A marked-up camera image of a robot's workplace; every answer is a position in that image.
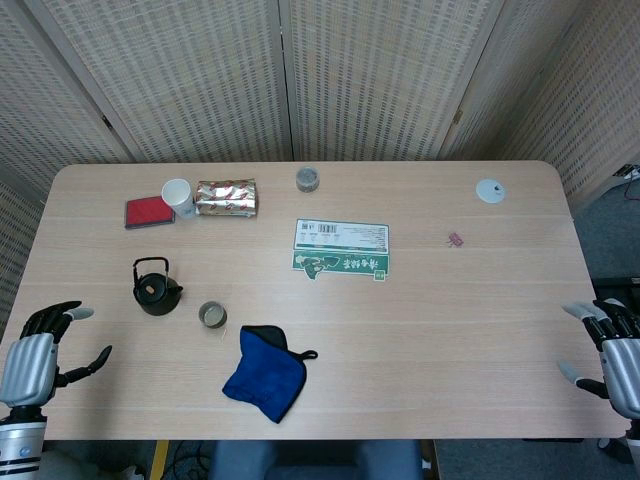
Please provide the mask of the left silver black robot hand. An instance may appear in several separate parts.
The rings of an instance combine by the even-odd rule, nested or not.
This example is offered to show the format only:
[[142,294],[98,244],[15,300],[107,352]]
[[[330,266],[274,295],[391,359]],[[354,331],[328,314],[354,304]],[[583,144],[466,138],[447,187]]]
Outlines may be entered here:
[[94,310],[79,301],[67,301],[33,313],[20,337],[8,350],[1,380],[1,402],[10,408],[42,407],[58,388],[89,377],[107,362],[112,347],[106,346],[85,367],[62,373],[58,365],[59,344],[71,323],[91,317]]

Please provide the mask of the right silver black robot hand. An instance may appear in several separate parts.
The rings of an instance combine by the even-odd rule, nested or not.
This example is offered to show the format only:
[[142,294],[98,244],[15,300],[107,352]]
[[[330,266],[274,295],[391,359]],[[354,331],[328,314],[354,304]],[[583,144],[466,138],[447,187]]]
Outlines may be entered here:
[[603,379],[586,378],[565,361],[557,363],[560,372],[577,388],[609,401],[622,417],[637,421],[639,316],[615,298],[566,304],[563,310],[582,323],[594,343]]

